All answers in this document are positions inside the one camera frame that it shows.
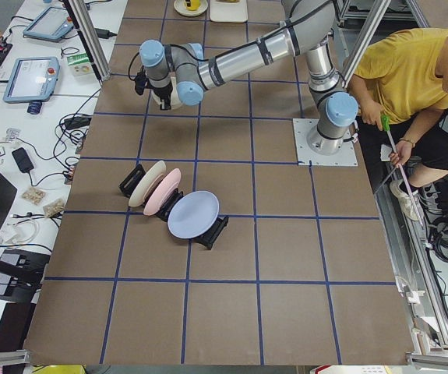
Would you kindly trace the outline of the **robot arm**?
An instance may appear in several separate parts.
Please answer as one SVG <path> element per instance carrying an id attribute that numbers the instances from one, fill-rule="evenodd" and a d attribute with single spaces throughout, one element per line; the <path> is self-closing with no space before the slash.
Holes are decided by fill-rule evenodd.
<path id="1" fill-rule="evenodd" d="M 144 41 L 139 47 L 141 70 L 134 78 L 135 92 L 152 90 L 162 111 L 177 97 L 187 106 L 203 100 L 205 92 L 287 56 L 304 56 L 309 90 L 319 121 L 307 135 L 307 144 L 322 155 L 340 150 L 347 128 L 358 113 L 357 101 L 342 87 L 341 74 L 332 63 L 328 34 L 335 18 L 330 1 L 284 1 L 286 18 L 277 29 L 246 44 L 205 59 L 197 43 L 162 44 Z"/>

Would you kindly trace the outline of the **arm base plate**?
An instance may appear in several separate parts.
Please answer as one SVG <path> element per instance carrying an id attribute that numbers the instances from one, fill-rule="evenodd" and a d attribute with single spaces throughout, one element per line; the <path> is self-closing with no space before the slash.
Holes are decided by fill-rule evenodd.
<path id="1" fill-rule="evenodd" d="M 350 129 L 339 139 L 323 138 L 317 131 L 317 118 L 294 118 L 293 133 L 299 166 L 357 167 L 355 145 Z"/>

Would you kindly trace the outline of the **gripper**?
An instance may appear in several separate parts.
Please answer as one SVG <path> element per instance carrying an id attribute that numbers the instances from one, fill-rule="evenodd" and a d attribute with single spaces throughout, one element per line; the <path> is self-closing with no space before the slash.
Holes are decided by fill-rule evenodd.
<path id="1" fill-rule="evenodd" d="M 169 111 L 171 109 L 171 92 L 172 92 L 171 78 L 167 77 L 163 80 L 151 79 L 150 85 L 153 93 L 161 98 L 159 108 L 162 111 Z"/>

